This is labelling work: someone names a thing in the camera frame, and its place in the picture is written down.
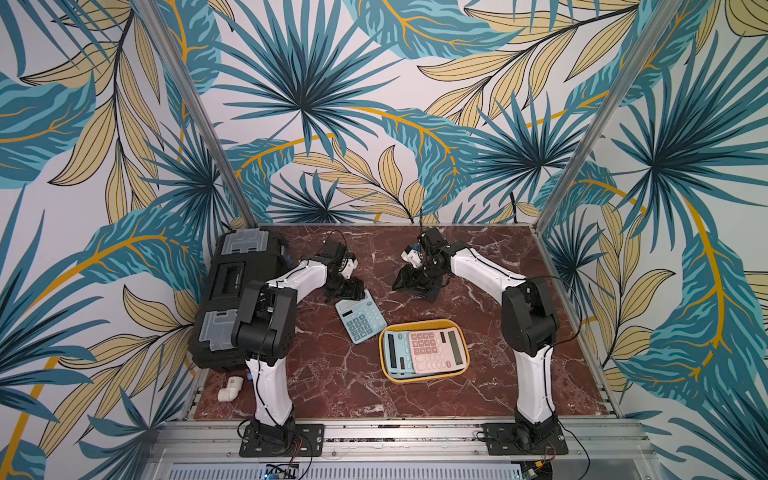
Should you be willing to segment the pink calculator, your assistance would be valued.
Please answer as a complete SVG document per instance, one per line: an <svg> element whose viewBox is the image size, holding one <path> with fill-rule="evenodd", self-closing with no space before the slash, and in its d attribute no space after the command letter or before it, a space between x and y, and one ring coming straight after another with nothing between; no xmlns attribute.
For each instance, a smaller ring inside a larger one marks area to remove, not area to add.
<svg viewBox="0 0 768 480"><path fill-rule="evenodd" d="M456 327L420 330L408 335L411 359L419 375L439 375L465 369L469 358Z"/></svg>

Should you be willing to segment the small teal calculator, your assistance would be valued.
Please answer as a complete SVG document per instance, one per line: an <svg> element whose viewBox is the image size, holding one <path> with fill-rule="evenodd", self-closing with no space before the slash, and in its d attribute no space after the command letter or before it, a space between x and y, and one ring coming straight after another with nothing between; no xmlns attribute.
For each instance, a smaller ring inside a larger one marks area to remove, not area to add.
<svg viewBox="0 0 768 480"><path fill-rule="evenodd" d="M412 361L409 331L384 332L383 352L385 370L394 379L408 379L416 376Z"/></svg>

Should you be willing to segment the yellow plastic tray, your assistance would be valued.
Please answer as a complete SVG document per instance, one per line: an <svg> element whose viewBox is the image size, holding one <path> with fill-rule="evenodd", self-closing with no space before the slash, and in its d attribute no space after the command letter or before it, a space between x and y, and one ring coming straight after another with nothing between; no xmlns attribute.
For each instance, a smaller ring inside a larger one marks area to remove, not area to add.
<svg viewBox="0 0 768 480"><path fill-rule="evenodd" d="M390 326L388 326L385 330L383 330L379 334L378 342L379 342L380 363L381 363L381 369L382 369L384 375L390 381L392 381L394 383L397 383L397 384L407 384L407 383L427 382L427 381L432 381L432 380L439 380L439 379L455 377L455 376L463 374L468 369L469 365L465 369L463 369L461 371L457 371L457 372L444 373L444 374L439 374L439 375L419 375L419 374L416 373L416 376L414 378L408 378L408 379L403 379L403 380L392 378L386 372L386 370L385 370L385 360L384 360L384 352L383 352L383 340L384 340L384 332L385 331L393 330L393 331L409 331L409 332L413 332L413 331L420 331L420 330L445 329L445 328L450 328L450 327L456 327L459 330L459 332L461 333L461 335L463 337L463 340L465 342L465 345L466 345L467 354L468 354L468 358L469 358L469 365L470 365L470 355L469 355L469 350L468 350L468 347L467 347L467 344L466 344L466 340L465 340L464 334L463 334L461 328L455 322L453 322L451 320L448 320L448 319L423 320L423 321L415 321L415 322L407 322L407 323L400 323L400 324L390 325Z"/></svg>

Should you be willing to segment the white pipe elbow fitting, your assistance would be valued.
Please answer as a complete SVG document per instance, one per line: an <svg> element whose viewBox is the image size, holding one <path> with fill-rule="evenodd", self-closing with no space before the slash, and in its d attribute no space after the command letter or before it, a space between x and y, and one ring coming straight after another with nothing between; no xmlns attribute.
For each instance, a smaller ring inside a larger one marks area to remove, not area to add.
<svg viewBox="0 0 768 480"><path fill-rule="evenodd" d="M242 391L244 378L241 376L231 376L227 379L226 385L217 393L217 401L220 403L231 403L236 400Z"/></svg>

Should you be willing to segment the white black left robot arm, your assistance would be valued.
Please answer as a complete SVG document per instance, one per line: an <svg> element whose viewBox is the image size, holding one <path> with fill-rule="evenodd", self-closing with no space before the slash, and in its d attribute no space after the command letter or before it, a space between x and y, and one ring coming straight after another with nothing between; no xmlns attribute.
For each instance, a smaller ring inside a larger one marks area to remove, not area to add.
<svg viewBox="0 0 768 480"><path fill-rule="evenodd" d="M252 376L254 419L260 426L282 429L292 418L285 359L296 334L298 304L316 290L328 300L363 299L356 267L356 256L345 244L328 240L287 273L245 286L231 341L244 353Z"/></svg>

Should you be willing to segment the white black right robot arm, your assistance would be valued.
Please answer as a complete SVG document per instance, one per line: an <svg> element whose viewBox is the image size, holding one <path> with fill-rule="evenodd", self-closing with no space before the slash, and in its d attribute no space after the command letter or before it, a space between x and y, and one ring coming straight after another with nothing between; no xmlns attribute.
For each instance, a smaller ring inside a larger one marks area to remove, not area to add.
<svg viewBox="0 0 768 480"><path fill-rule="evenodd" d="M513 350L518 375L516 419L530 426L553 423L551 360L559 330L552 294L542 277L514 273L465 242L448 242L436 228L401 253L395 291L434 301L447 277L464 279L501 306L501 332Z"/></svg>

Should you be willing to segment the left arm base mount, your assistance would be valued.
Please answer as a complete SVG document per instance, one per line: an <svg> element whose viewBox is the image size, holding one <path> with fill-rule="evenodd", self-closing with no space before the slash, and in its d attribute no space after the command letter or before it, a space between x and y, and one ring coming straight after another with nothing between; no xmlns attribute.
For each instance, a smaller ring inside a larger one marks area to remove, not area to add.
<svg viewBox="0 0 768 480"><path fill-rule="evenodd" d="M270 426L251 421L242 434L241 458L319 457L323 453L325 425L321 423Z"/></svg>

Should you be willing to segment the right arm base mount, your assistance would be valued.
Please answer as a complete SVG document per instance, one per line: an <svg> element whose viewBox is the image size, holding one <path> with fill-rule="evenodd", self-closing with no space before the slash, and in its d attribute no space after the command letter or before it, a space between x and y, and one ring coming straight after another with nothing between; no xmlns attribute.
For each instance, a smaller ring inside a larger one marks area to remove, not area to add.
<svg viewBox="0 0 768 480"><path fill-rule="evenodd" d="M537 437L522 423L485 423L475 438L482 442L490 456L558 457L569 453L559 426L547 435Z"/></svg>

